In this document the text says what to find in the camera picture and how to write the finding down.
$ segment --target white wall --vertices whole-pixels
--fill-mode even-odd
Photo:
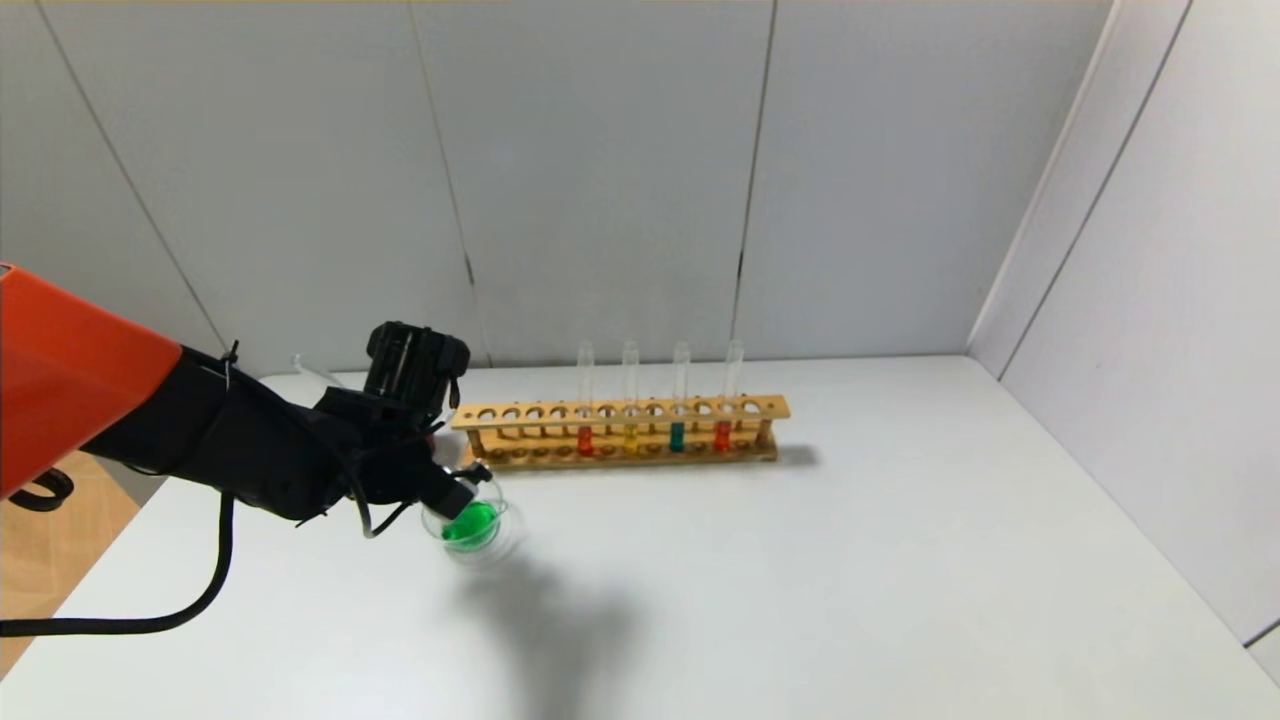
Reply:
[[[1005,374],[1240,639],[1280,616],[1280,4],[1194,3]]]
[[[51,3],[129,177],[244,368],[484,342],[404,4]]]
[[[1004,374],[1137,120],[1189,0],[1116,0],[969,354]]]
[[[54,210],[5,245],[78,249],[58,223],[125,208],[131,240],[46,274],[142,319],[202,306],[260,374],[364,366],[389,318],[481,364],[571,361],[582,337],[717,357],[735,306],[751,356],[959,351],[1107,6],[51,3],[41,37],[106,140],[83,108],[79,129],[49,99],[14,114],[114,176],[10,151],[6,196]],[[142,252],[123,242],[180,273],[131,260],[145,279],[95,296],[100,256]]]
[[[781,3],[737,334],[961,352],[1110,3]]]
[[[1249,653],[1271,675],[1271,679],[1280,684],[1280,632],[1268,633],[1249,648]]]
[[[0,259],[223,352],[33,3],[0,3]]]
[[[494,361],[723,357],[769,4],[416,13]]]

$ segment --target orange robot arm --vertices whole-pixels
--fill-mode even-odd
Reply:
[[[0,265],[0,498],[142,405],[182,346]]]

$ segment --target wall seam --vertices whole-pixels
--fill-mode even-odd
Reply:
[[[1059,263],[1057,269],[1053,270],[1053,277],[1050,278],[1048,284],[1044,287],[1044,292],[1041,295],[1039,302],[1036,305],[1036,310],[1032,313],[1030,319],[1027,322],[1027,327],[1023,328],[1021,334],[1018,337],[1018,342],[1014,345],[1014,351],[1009,354],[1009,359],[1005,361],[1004,369],[996,377],[998,380],[1004,380],[1009,369],[1014,365],[1014,360],[1018,357],[1018,352],[1023,348],[1023,342],[1027,341],[1027,336],[1030,334],[1032,328],[1036,325],[1036,320],[1039,318],[1041,310],[1044,309],[1044,302],[1048,301],[1050,295],[1053,292],[1053,286],[1057,284],[1057,279],[1062,275],[1062,269],[1071,260],[1071,254],[1075,252],[1076,245],[1080,242],[1080,237],[1084,236],[1084,229],[1089,225],[1089,220],[1093,219],[1093,211],[1097,210],[1098,202],[1107,191],[1107,186],[1111,184],[1111,178],[1115,176],[1116,168],[1120,165],[1120,159],[1124,158],[1125,150],[1129,149],[1129,141],[1133,140],[1133,133],[1142,123],[1142,117],[1147,111],[1147,104],[1151,101],[1151,96],[1156,91],[1156,86],[1160,85],[1160,78],[1165,74],[1165,65],[1169,63],[1170,55],[1172,55],[1174,46],[1178,44],[1178,37],[1183,32],[1183,26],[1187,23],[1187,15],[1190,14],[1192,6],[1196,0],[1188,0],[1187,6],[1183,8],[1183,14],[1178,18],[1178,24],[1174,27],[1174,35],[1169,38],[1169,45],[1165,47],[1165,54],[1160,58],[1160,65],[1156,67],[1156,74],[1147,87],[1146,95],[1142,97],[1142,104],[1138,105],[1138,111],[1134,113],[1133,122],[1129,123],[1129,129],[1125,132],[1124,140],[1120,142],[1120,149],[1116,151],[1116,156],[1111,160],[1111,167],[1107,168],[1107,174],[1103,176],[1102,183],[1098,186],[1097,193],[1094,193],[1093,200],[1089,202],[1089,209],[1084,213],[1084,219],[1080,222],[1080,227],[1075,231],[1075,237],[1071,238],[1071,245],[1068,246],[1066,254],[1062,255],[1062,261]]]
[[[182,278],[182,284],[187,288],[187,292],[191,293],[191,299],[196,302],[196,307],[200,310],[200,314],[205,318],[205,322],[209,323],[209,329],[214,333],[214,338],[218,340],[218,345],[220,345],[223,351],[225,352],[229,348],[229,346],[227,345],[227,340],[223,337],[223,333],[218,331],[218,325],[214,323],[214,318],[209,314],[209,309],[205,307],[204,300],[200,299],[200,293],[196,292],[196,287],[191,283],[191,278],[187,277],[187,273],[182,269],[182,264],[178,263],[178,256],[169,246],[169,241],[165,240],[164,233],[160,231],[160,225],[156,223],[155,217],[151,214],[151,209],[147,208],[147,204],[142,200],[142,192],[138,191],[138,186],[133,182],[133,177],[129,176],[128,168],[124,167],[124,160],[120,158],[119,151],[115,149],[115,143],[111,142],[111,137],[106,133],[106,126],[102,124],[102,119],[99,117],[97,110],[90,101],[88,92],[84,91],[84,85],[81,82],[79,74],[72,65],[70,56],[67,54],[67,49],[63,47],[63,41],[58,36],[58,31],[54,29],[54,23],[49,18],[49,13],[45,12],[45,5],[42,0],[36,0],[36,10],[40,13],[40,18],[45,23],[45,29],[49,31],[50,38],[52,38],[54,41],[54,47],[58,50],[58,56],[61,58],[63,60],[63,67],[67,68],[67,73],[70,76],[72,83],[76,86],[76,92],[79,95],[81,101],[84,104],[84,109],[88,110],[90,119],[93,120],[93,127],[97,128],[99,136],[102,138],[102,142],[106,145],[108,151],[111,154],[111,160],[115,163],[115,167],[120,170],[120,176],[124,178],[125,184],[129,187],[129,192],[133,193],[133,200],[138,204],[138,209],[142,210],[142,215],[146,218],[147,224],[151,227],[151,231],[155,233],[156,240],[160,242],[160,247],[164,249],[165,255],[169,258],[169,263],[173,264],[173,268],[174,270],[177,270],[178,277]]]
[[[467,283],[471,286],[471,305],[476,313],[476,325],[480,327],[480,342],[484,343],[484,357],[489,368],[493,368],[493,352],[489,350],[489,333],[484,327],[484,313],[480,311],[480,292],[476,290],[475,264],[467,252],[467,241],[462,233],[462,213],[458,210],[458,195],[453,187],[453,170],[449,167],[449,155],[444,150],[444,129],[440,128],[440,118],[435,113],[435,95],[431,92],[431,76],[426,69],[426,49],[422,46],[422,33],[417,26],[417,10],[413,0],[404,0],[408,9],[410,31],[413,33],[413,46],[417,49],[417,64],[422,69],[422,87],[426,88],[426,106],[431,110],[431,127],[435,129],[435,143],[440,149],[440,161],[444,164],[444,181],[449,187],[449,205],[453,208],[453,225],[458,231],[458,247],[462,249],[462,263],[467,273]]]

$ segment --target test tube rack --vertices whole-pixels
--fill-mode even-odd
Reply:
[[[677,413],[677,406],[684,406]],[[623,465],[692,465],[710,462],[755,462],[778,459],[773,420],[791,416],[781,395],[692,396],[641,400],[637,413],[622,413],[626,405],[607,400],[594,402],[586,416],[573,404],[509,402],[462,405],[453,415],[453,429],[467,434],[462,464],[484,460],[495,470],[554,470]],[[730,421],[727,450],[713,445],[716,424]],[[671,425],[684,423],[684,450],[671,448]],[[577,447],[577,428],[589,425],[593,452]],[[635,454],[625,452],[625,428],[636,428]]]

